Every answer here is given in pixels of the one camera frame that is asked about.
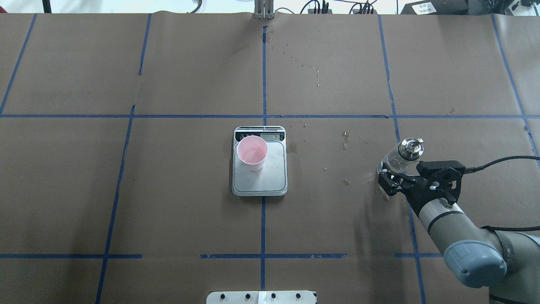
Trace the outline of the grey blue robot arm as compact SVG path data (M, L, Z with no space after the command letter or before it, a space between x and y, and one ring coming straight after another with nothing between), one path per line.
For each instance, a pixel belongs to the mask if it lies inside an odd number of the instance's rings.
M458 161L420 161L417 175L377 169L378 183L403 193L444 262L461 284L487 287L491 304L538 304L539 237L519 228L477 227L458 206L463 175L484 169Z

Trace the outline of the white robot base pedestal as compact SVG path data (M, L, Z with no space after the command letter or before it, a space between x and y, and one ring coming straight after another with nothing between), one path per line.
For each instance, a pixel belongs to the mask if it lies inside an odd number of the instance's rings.
M207 304L316 304L316 292L310 290L260 290L211 292Z

